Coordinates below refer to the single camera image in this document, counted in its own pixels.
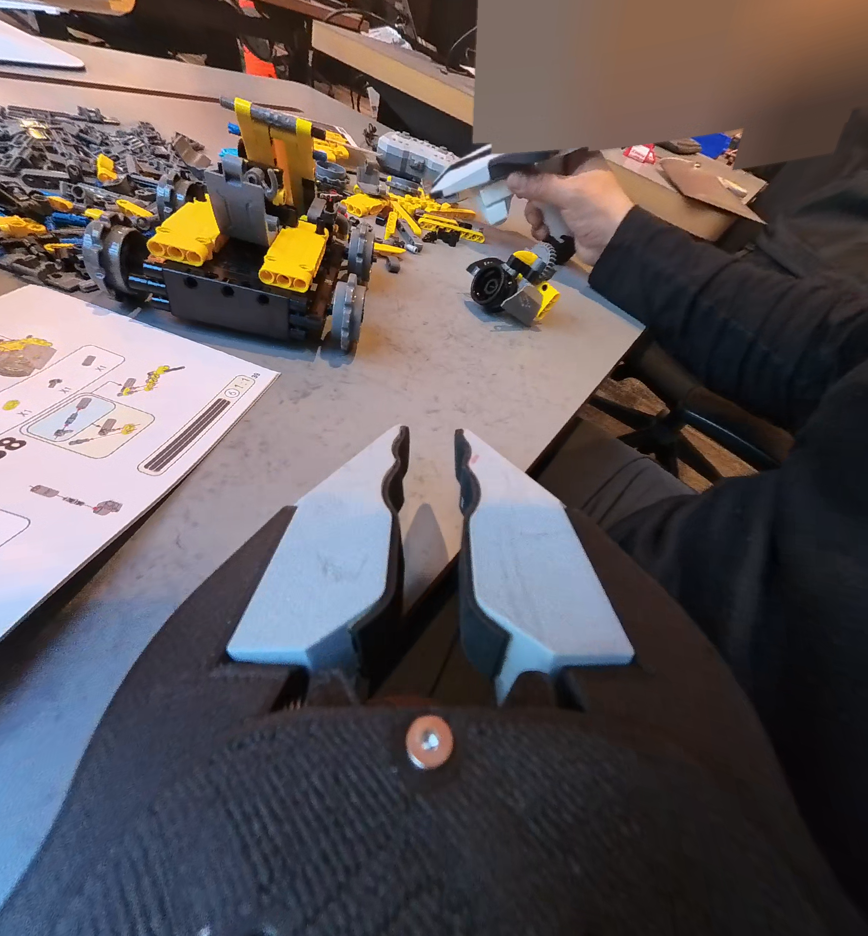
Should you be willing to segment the pile of loose building bricks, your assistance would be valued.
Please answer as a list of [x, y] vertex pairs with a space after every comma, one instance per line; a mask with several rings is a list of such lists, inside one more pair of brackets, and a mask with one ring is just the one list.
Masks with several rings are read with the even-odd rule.
[[[160, 176], [183, 170], [176, 136], [188, 137], [163, 138], [151, 123], [123, 125], [83, 107], [75, 114], [0, 107], [0, 266], [44, 286], [104, 292], [84, 265], [85, 230], [103, 211], [131, 213], [138, 226], [156, 216]], [[343, 205], [373, 224], [377, 241], [407, 252], [428, 240], [484, 241], [461, 197], [431, 197], [419, 184], [384, 174], [358, 148], [347, 174]]]

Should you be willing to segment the person's grey trousers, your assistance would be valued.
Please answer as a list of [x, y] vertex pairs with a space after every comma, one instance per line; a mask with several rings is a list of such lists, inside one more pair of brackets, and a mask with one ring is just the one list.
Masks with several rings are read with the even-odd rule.
[[536, 481], [606, 532], [638, 511], [696, 494], [657, 462], [581, 419]]

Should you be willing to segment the grey background desk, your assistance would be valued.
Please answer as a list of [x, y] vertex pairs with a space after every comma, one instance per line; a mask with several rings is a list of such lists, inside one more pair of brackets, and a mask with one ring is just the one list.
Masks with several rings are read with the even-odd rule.
[[468, 127], [473, 125], [474, 77], [449, 71], [421, 53], [313, 19], [312, 47]]

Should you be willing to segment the white stand base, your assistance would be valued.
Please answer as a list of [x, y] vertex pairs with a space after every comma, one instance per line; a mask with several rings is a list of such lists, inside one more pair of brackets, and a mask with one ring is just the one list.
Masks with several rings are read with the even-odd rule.
[[84, 71], [86, 64], [48, 42], [0, 20], [0, 64]]

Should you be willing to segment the brown cardboard box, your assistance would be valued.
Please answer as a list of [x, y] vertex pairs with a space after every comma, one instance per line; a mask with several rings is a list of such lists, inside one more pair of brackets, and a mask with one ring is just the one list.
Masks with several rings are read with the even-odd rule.
[[651, 145], [607, 149], [601, 156], [637, 206], [700, 240], [717, 241], [740, 220], [765, 225], [752, 204], [766, 182], [748, 171]]

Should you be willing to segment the small yellow brick wheel assembly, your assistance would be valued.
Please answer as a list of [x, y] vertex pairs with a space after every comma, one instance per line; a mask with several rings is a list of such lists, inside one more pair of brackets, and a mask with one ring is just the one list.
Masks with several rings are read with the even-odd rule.
[[503, 313], [531, 327], [541, 322], [559, 298], [551, 284], [557, 252], [547, 242], [517, 250], [506, 260], [485, 257], [471, 263], [470, 298], [488, 313]]

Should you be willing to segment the grey battery box brick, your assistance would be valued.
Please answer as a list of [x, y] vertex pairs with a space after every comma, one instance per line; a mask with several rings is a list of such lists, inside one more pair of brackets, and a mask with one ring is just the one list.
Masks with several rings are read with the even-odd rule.
[[375, 148], [384, 174], [412, 181], [425, 190], [459, 159], [446, 148], [399, 131], [379, 136]]

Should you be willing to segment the yellow black brick vehicle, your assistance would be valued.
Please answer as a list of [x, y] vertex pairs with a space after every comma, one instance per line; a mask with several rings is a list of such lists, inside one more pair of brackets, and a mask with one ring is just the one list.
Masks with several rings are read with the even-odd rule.
[[357, 345], [377, 245], [372, 223], [343, 205], [355, 142], [241, 98], [223, 98], [235, 152], [213, 161], [175, 136], [183, 170], [162, 174], [156, 216], [106, 211], [82, 240], [90, 279], [116, 298], [173, 317], [278, 342]]

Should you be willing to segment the black office chair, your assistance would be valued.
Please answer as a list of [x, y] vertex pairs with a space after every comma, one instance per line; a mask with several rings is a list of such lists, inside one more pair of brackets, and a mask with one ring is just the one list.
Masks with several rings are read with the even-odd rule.
[[662, 401], [663, 408], [649, 415], [599, 393], [589, 399], [589, 404], [630, 427], [620, 440], [642, 455], [653, 457], [674, 476], [679, 475], [679, 463], [685, 462], [712, 484], [721, 478], [715, 466], [685, 437], [686, 428], [697, 430], [759, 472], [778, 468], [793, 446], [787, 432], [706, 389], [647, 338], [630, 348], [611, 379], [639, 381]]

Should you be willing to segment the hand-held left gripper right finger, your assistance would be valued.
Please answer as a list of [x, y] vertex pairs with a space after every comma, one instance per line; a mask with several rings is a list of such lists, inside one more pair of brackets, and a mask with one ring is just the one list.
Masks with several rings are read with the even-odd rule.
[[468, 429], [454, 433], [463, 518], [460, 640], [506, 704], [520, 677], [621, 669], [635, 649], [562, 502]]

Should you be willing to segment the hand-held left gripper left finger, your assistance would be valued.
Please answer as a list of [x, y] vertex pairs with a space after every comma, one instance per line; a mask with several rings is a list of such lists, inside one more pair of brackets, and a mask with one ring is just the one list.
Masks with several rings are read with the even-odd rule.
[[393, 426], [294, 505], [227, 644], [230, 661], [309, 673], [366, 664], [397, 619], [409, 428]]

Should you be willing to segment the white instruction booklet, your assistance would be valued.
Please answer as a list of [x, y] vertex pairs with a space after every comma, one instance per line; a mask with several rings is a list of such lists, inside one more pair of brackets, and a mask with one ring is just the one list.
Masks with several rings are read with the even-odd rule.
[[52, 289], [0, 296], [0, 642], [278, 376]]

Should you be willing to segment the person's right forearm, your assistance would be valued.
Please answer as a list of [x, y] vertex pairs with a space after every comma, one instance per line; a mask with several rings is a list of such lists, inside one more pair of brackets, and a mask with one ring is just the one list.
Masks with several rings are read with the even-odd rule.
[[709, 391], [796, 432], [853, 371], [868, 376], [868, 297], [772, 272], [632, 209], [589, 275]]

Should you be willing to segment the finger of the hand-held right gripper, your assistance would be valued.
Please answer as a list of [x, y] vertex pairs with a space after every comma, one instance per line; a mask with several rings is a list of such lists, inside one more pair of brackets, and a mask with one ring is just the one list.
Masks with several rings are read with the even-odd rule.
[[589, 157], [587, 147], [493, 153], [490, 145], [452, 163], [431, 184], [431, 197], [510, 197], [510, 175], [536, 170], [566, 174]]
[[506, 179], [491, 180], [476, 192], [476, 211], [490, 226], [499, 227], [509, 218], [512, 193]]

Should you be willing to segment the grey neighbour desk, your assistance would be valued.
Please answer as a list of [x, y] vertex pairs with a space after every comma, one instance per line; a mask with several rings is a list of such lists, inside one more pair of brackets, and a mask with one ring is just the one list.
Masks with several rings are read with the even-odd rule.
[[321, 123], [356, 125], [374, 122], [368, 111], [356, 111], [349, 97], [338, 101], [294, 81], [265, 78], [205, 65], [182, 63], [96, 46], [50, 40], [54, 48], [80, 60], [82, 69], [0, 64], [0, 77], [41, 79], [101, 90], [146, 93], [217, 103], [241, 97], [285, 111], [299, 111]]

